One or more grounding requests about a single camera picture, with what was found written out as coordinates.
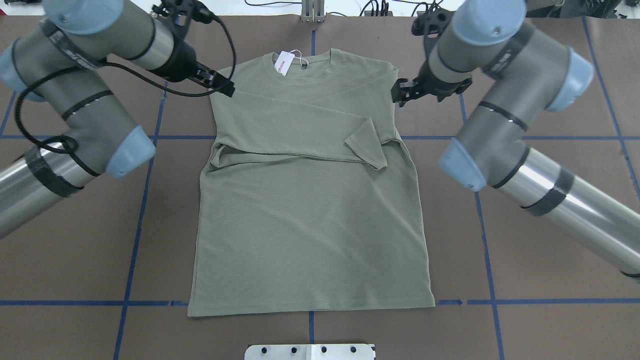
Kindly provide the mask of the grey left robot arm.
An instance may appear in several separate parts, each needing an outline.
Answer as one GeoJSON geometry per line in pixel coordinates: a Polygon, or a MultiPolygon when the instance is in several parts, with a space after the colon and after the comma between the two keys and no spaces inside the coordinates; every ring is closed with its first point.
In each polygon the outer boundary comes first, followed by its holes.
{"type": "Polygon", "coordinates": [[[197,61],[191,22],[224,25],[199,0],[162,0],[146,12],[130,0],[44,0],[38,27],[1,55],[1,80],[16,93],[14,122],[32,147],[1,172],[1,235],[7,236],[101,174],[115,179],[156,148],[98,75],[123,69],[114,55],[168,82],[190,80],[209,96],[234,84],[197,61]]]}

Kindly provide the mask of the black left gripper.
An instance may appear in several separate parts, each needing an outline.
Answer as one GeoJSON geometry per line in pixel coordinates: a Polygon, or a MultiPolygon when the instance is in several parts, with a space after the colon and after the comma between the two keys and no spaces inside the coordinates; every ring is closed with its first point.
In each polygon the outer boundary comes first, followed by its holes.
{"type": "Polygon", "coordinates": [[[151,69],[150,72],[171,83],[191,80],[208,89],[203,96],[217,92],[231,98],[235,91],[233,80],[199,63],[194,48],[185,41],[175,43],[169,59],[162,66],[151,69]]]}

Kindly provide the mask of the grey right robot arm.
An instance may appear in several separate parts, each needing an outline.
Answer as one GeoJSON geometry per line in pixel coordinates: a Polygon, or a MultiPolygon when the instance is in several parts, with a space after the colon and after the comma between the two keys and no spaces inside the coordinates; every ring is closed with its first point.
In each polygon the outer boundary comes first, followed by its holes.
{"type": "Polygon", "coordinates": [[[567,109],[595,69],[573,48],[526,21],[525,0],[466,0],[455,11],[428,10],[411,32],[425,62],[391,88],[394,103],[460,95],[481,70],[493,85],[439,158],[467,189],[492,187],[528,214],[560,228],[622,275],[638,281],[639,214],[523,141],[542,112],[567,109]]]}

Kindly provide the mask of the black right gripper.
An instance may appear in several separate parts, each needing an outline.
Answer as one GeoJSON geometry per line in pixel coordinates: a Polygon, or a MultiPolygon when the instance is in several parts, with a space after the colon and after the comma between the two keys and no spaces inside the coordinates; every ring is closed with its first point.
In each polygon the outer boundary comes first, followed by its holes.
{"type": "Polygon", "coordinates": [[[397,79],[391,90],[392,102],[404,107],[407,102],[417,100],[425,95],[436,96],[438,102],[452,96],[460,95],[473,84],[470,74],[463,75],[462,80],[442,80],[437,77],[428,63],[421,66],[418,75],[413,80],[397,79]]]}

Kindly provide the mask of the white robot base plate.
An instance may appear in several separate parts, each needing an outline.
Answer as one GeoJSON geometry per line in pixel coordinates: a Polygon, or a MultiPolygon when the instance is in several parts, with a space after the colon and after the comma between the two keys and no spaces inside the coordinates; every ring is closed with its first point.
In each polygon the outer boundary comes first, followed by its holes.
{"type": "Polygon", "coordinates": [[[255,344],[244,353],[245,360],[376,360],[374,344],[255,344]]]}

